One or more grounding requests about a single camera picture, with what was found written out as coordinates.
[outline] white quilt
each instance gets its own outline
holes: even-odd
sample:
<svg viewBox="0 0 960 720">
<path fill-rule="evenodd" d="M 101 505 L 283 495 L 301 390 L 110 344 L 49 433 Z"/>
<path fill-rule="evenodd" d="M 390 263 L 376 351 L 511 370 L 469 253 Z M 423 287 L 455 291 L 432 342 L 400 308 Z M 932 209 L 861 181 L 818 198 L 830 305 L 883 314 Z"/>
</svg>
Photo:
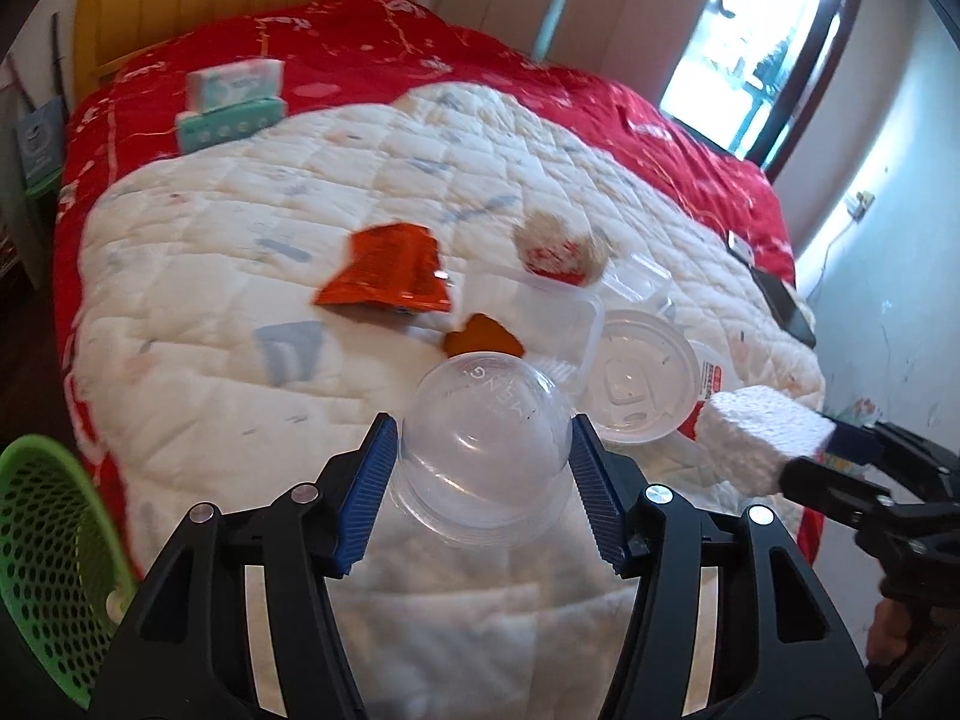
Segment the white quilt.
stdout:
<svg viewBox="0 0 960 720">
<path fill-rule="evenodd" d="M 196 502 L 263 506 L 316 478 L 377 412 L 402 418 L 443 360 L 429 329 L 311 305 L 350 231 L 424 224 L 457 281 L 470 260 L 518 268 L 510 232 L 534 209 L 589 221 L 618 250 L 669 268 L 688 338 L 730 357 L 745 384 L 819 407 L 816 358 L 779 330 L 717 235 L 514 98 L 440 84 L 389 106 L 304 114 L 147 165 L 89 215 L 74 372 L 126 483 L 140 566 Z M 697 504 L 747 503 L 736 480 L 670 442 L 634 454 Z M 795 533 L 797 509 L 771 504 Z M 543 541 L 512 552 L 449 547 L 385 499 L 366 560 L 331 593 L 371 714 L 438 720 L 596 717 L 632 605 L 576 495 Z M 269 648 L 253 650 L 261 699 L 275 706 Z"/>
</svg>

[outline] plastic food container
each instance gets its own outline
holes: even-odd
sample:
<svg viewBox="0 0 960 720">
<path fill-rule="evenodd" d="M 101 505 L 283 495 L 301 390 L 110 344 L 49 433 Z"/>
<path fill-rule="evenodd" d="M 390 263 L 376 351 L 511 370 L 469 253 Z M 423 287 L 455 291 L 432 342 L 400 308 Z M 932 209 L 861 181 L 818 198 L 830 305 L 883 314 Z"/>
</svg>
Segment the plastic food container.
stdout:
<svg viewBox="0 0 960 720">
<path fill-rule="evenodd" d="M 516 357 L 454 357 L 416 388 L 391 495 L 447 541 L 531 541 L 557 522 L 572 489 L 571 415 L 556 385 Z"/>
<path fill-rule="evenodd" d="M 672 286 L 670 271 L 640 254 L 631 254 L 611 260 L 596 289 L 606 305 L 630 305 L 657 314 L 666 307 Z"/>
<path fill-rule="evenodd" d="M 697 403 L 700 363 L 671 324 L 610 311 L 580 406 L 602 440 L 636 445 L 680 427 Z"/>
<path fill-rule="evenodd" d="M 596 295 L 524 271 L 472 263 L 463 318 L 472 314 L 502 324 L 523 344 L 523 359 L 567 395 L 584 391 L 603 328 L 603 303 Z"/>
</svg>

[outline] screw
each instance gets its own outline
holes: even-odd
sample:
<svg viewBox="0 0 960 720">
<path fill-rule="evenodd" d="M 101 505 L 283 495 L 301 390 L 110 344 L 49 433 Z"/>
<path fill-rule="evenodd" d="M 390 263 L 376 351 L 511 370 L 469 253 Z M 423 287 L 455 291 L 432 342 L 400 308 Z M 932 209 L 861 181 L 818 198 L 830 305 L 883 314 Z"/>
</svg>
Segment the screw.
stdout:
<svg viewBox="0 0 960 720">
<path fill-rule="evenodd" d="M 198 525 L 203 522 L 210 522 L 213 519 L 213 507 L 208 503 L 198 503 L 193 509 L 190 509 L 190 521 Z"/>
<path fill-rule="evenodd" d="M 647 496 L 648 501 L 651 503 L 659 503 L 661 506 L 673 500 L 673 490 L 663 485 L 651 485 L 644 494 Z"/>
<path fill-rule="evenodd" d="M 320 495 L 320 492 L 314 485 L 298 485 L 291 490 L 290 497 L 294 499 L 294 503 L 312 503 L 317 500 L 317 496 Z"/>
<path fill-rule="evenodd" d="M 774 512 L 765 506 L 752 506 L 748 514 L 757 525 L 769 525 L 774 521 Z"/>
</svg>

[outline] wooden floor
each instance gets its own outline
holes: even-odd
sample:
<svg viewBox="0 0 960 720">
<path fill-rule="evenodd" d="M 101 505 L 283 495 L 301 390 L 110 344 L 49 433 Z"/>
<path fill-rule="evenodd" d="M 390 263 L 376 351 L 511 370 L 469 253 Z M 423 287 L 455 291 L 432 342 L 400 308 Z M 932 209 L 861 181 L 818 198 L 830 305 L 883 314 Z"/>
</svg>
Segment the wooden floor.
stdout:
<svg viewBox="0 0 960 720">
<path fill-rule="evenodd" d="M 52 295 L 18 269 L 0 282 L 0 446 L 40 433 L 76 451 L 56 355 Z"/>
</svg>

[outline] clear plastic dome lid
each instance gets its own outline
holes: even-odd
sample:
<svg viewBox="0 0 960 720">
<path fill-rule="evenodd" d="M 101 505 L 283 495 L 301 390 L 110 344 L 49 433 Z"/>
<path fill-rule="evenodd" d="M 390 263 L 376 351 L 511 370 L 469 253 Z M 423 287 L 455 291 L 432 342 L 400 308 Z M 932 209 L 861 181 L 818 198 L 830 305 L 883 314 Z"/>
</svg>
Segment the clear plastic dome lid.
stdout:
<svg viewBox="0 0 960 720">
<path fill-rule="evenodd" d="M 529 541 L 569 498 L 571 415 L 565 395 L 520 359 L 454 357 L 416 389 L 392 492 L 448 541 Z"/>
</svg>

